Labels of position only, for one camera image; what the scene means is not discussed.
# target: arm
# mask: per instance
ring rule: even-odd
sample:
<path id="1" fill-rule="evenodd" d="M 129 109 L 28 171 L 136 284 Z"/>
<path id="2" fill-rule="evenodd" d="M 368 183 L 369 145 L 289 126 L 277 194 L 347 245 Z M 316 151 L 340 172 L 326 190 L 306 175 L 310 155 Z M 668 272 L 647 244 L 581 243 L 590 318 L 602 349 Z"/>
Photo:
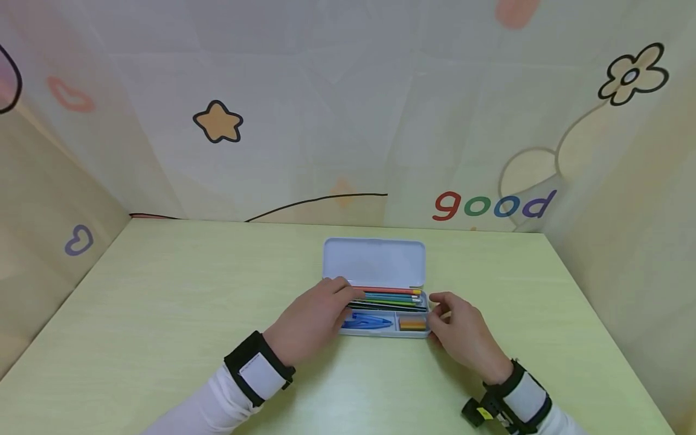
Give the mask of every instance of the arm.
<path id="1" fill-rule="evenodd" d="M 508 359 L 478 309 L 449 292 L 433 293 L 430 299 L 438 304 L 428 316 L 433 340 L 456 362 L 476 372 L 486 389 L 521 422 L 531 421 L 538 435 L 587 435 L 552 404 L 531 374 Z"/>
<path id="2" fill-rule="evenodd" d="M 273 354 L 270 357 L 285 367 L 311 357 L 338 334 L 351 312 L 346 305 L 363 297 L 365 293 L 351 287 L 343 277 L 321 280 L 295 299 L 263 333 Z M 238 373 L 264 401 L 285 384 L 285 379 L 263 357 L 249 361 Z M 223 364 L 205 385 L 142 435 L 227 435 L 259 410 Z"/>

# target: table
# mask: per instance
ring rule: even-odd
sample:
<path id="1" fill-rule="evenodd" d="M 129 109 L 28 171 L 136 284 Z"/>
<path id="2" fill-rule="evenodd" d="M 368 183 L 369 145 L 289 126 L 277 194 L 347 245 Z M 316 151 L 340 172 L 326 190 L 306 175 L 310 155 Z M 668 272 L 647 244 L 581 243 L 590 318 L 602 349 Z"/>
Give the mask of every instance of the table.
<path id="1" fill-rule="evenodd" d="M 134 219 L 0 381 L 7 435 L 137 434 L 321 278 L 327 237 L 417 239 L 427 291 L 477 306 L 590 434 L 671 434 L 543 235 Z M 339 337 L 237 434 L 504 433 L 428 340 Z"/>

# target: hand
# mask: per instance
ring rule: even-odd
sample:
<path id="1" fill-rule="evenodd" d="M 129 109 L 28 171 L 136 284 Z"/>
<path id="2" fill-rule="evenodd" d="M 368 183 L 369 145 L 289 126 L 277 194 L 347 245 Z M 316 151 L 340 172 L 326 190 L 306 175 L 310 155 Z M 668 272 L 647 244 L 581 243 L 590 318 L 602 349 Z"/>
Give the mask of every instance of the hand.
<path id="1" fill-rule="evenodd" d="M 324 278 L 297 297 L 263 336 L 285 366 L 311 357 L 329 343 L 352 314 L 346 305 L 365 293 L 346 278 Z"/>
<path id="2" fill-rule="evenodd" d="M 456 362 L 476 372 L 485 383 L 503 383 L 512 374 L 512 362 L 493 338 L 481 312 L 450 293 L 432 293 L 438 305 L 428 314 L 433 339 Z"/>

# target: yellow star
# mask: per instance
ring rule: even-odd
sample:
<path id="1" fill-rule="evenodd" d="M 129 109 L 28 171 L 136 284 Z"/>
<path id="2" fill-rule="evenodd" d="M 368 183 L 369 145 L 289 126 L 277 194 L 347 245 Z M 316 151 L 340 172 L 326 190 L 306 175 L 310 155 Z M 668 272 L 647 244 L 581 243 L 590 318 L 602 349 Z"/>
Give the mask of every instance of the yellow star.
<path id="1" fill-rule="evenodd" d="M 353 188 L 350 187 L 350 184 L 344 179 L 344 178 L 339 178 L 336 180 L 336 185 L 331 188 L 330 192 L 333 195 L 346 195 L 350 193 L 355 193 Z M 338 205 L 341 208 L 346 208 L 351 203 L 353 202 L 354 198 L 351 196 L 340 196 L 338 198 L 334 198 L 334 200 L 338 203 Z"/>
<path id="2" fill-rule="evenodd" d="M 220 100 L 212 100 L 208 108 L 193 115 L 193 121 L 205 133 L 205 137 L 213 143 L 225 139 L 239 142 L 239 126 L 244 120 L 240 115 L 230 112 Z"/>

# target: green pencil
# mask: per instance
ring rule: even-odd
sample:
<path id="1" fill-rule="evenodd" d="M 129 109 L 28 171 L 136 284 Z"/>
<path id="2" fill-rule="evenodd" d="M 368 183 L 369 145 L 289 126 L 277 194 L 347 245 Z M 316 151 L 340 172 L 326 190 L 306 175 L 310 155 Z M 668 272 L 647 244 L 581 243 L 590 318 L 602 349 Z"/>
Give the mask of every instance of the green pencil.
<path id="1" fill-rule="evenodd" d="M 415 302 L 401 302 L 401 301 L 390 301 L 390 300 L 383 300 L 383 299 L 354 299 L 355 302 L 369 302 L 369 303 L 387 303 L 389 305 L 403 305 L 403 306 L 411 306 L 415 307 L 416 303 Z"/>

